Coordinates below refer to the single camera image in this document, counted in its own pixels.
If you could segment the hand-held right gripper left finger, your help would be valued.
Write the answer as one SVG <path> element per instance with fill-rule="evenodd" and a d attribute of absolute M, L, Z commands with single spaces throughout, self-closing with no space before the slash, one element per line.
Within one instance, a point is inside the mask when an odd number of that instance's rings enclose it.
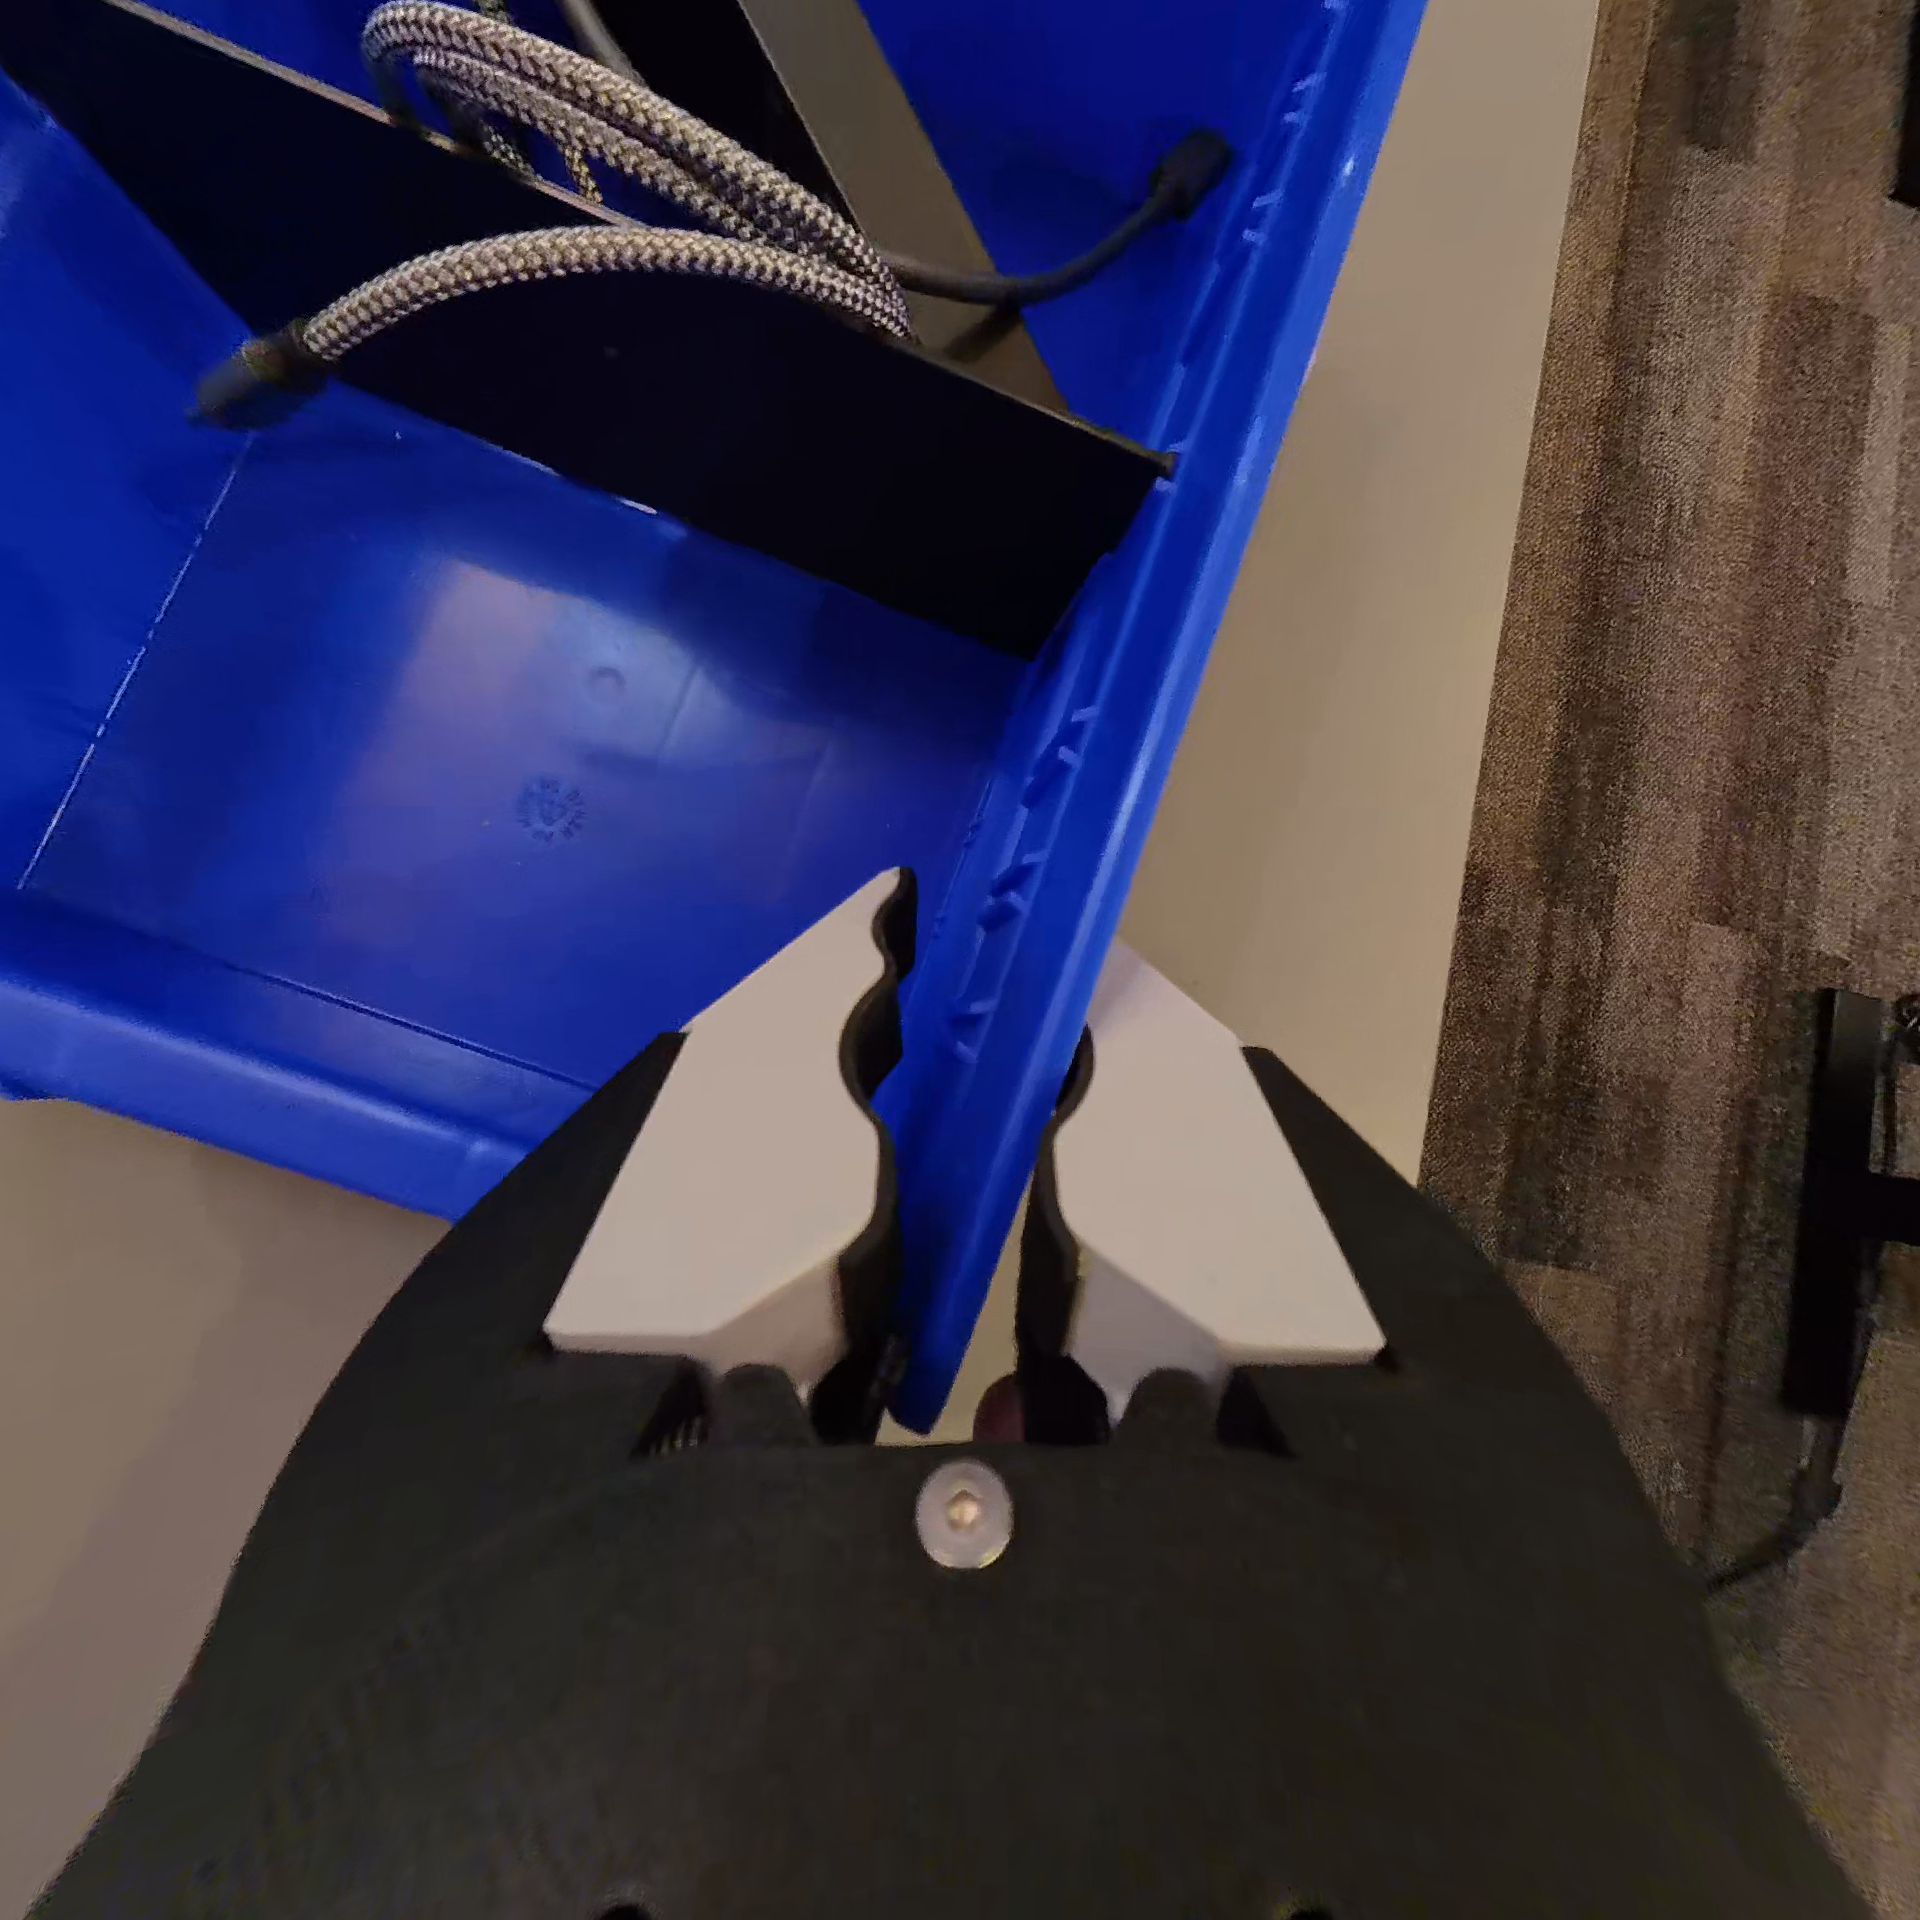
<path fill-rule="evenodd" d="M 895 1143 L 910 871 L 881 871 L 676 1036 L 545 1312 L 563 1353 L 780 1372 L 819 1436 L 875 1436 L 905 1363 Z"/>

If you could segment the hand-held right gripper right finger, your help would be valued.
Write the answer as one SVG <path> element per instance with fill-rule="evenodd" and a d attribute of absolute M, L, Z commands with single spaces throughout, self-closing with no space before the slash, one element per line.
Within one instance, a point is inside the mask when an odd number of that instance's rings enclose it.
<path fill-rule="evenodd" d="M 1105 1436 L 1176 1373 L 1364 1365 L 1384 1332 L 1236 1036 L 1112 947 L 1021 1224 L 1021 1432 Z"/>

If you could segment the blue storage bin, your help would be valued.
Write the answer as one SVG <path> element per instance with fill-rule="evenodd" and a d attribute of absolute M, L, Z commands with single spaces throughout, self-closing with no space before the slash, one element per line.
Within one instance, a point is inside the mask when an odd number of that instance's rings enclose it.
<path fill-rule="evenodd" d="M 380 110 L 371 5 L 142 5 Z M 949 1401 L 1424 5 L 862 5 L 991 263 L 1198 209 L 960 364 L 1172 457 L 1031 655 L 248 334 L 4 72 L 4 1092 L 455 1217 L 878 871 L 918 879 L 895 1415 Z"/>

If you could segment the black bin divider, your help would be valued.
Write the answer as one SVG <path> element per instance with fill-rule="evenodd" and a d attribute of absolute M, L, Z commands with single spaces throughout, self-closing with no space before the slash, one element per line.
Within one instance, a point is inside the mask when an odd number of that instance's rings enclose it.
<path fill-rule="evenodd" d="M 4 5 L 4 72 L 253 334 L 413 256 L 651 235 L 142 5 Z M 508 277 L 329 379 L 1031 657 L 1172 457 L 803 295 L 643 267 Z"/>

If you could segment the black metal frame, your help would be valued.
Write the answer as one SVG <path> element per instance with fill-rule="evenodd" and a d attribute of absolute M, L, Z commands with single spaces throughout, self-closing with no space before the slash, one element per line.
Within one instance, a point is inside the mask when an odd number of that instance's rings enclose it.
<path fill-rule="evenodd" d="M 1782 1521 L 1707 1572 L 1709 1596 L 1779 1572 L 1840 1508 L 1840 1453 L 1881 1304 L 1881 1257 L 1918 1246 L 1918 1176 L 1901 1171 L 1901 1069 L 1915 1062 L 1912 992 L 1816 997 L 1781 1376 L 1781 1406 L 1800 1427 L 1798 1456 Z"/>

